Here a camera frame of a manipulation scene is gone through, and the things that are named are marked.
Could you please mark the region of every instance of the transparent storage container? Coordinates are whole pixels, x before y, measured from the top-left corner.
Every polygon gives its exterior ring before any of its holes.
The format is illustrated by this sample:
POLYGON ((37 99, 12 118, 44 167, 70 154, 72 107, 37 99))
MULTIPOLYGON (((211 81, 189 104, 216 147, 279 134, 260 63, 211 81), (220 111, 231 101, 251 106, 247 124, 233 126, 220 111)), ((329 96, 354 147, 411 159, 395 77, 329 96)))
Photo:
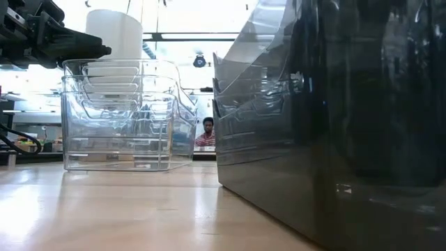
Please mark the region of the transparent storage container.
POLYGON ((197 108, 174 64, 76 60, 63 70, 65 169, 166 171, 192 161, 197 108))

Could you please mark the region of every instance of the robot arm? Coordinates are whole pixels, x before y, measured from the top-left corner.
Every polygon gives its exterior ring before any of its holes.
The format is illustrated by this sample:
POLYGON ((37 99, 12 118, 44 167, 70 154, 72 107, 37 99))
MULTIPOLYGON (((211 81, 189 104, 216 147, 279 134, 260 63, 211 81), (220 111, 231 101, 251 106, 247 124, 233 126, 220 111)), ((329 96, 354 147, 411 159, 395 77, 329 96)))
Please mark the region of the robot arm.
POLYGON ((64 17, 52 0, 0 0, 0 64, 56 68, 112 52, 101 38, 65 28, 64 17))

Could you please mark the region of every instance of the light wood surface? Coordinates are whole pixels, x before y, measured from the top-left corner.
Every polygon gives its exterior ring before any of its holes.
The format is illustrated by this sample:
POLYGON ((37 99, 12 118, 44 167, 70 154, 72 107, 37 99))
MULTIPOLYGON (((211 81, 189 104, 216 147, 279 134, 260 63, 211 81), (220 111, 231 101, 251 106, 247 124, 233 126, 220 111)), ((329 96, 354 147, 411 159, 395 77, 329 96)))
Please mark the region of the light wood surface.
POLYGON ((0 250, 317 250, 217 181, 214 162, 170 172, 0 169, 0 250))

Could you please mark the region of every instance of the man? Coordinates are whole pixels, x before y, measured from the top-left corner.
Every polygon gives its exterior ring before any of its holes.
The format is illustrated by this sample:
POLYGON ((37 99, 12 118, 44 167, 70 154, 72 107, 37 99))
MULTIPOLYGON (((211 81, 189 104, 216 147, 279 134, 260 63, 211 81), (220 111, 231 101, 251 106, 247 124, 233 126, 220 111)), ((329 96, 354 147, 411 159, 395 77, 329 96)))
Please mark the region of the man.
POLYGON ((204 134, 195 140, 196 146, 215 146, 214 119, 207 117, 203 120, 204 134))

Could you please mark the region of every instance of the black cable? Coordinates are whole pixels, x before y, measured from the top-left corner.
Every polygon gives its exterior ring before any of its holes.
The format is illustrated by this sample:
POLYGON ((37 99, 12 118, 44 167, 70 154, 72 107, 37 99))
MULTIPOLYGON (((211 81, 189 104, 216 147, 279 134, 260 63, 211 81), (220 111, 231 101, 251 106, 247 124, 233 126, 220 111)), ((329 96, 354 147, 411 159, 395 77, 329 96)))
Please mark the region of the black cable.
POLYGON ((0 128, 3 129, 3 130, 5 130, 5 131, 14 133, 14 134, 16 134, 16 135, 19 135, 19 136, 22 136, 22 137, 26 137, 27 139, 29 139, 29 140, 31 140, 33 143, 35 143, 36 146, 37 146, 37 149, 36 149, 34 152, 24 151, 24 150, 18 148, 14 143, 12 143, 12 142, 11 142, 5 135, 0 134, 0 140, 3 141, 3 142, 5 142, 5 144, 7 144, 9 147, 11 147, 12 150, 14 150, 14 151, 16 151, 16 152, 18 152, 18 153, 21 153, 21 154, 23 154, 23 155, 36 155, 36 154, 38 154, 39 152, 42 151, 42 144, 41 144, 36 138, 31 137, 31 136, 29 136, 29 135, 26 135, 26 134, 24 134, 23 132, 18 132, 18 131, 16 131, 16 130, 7 128, 6 126, 4 126, 4 125, 2 125, 2 124, 0 124, 0 128))

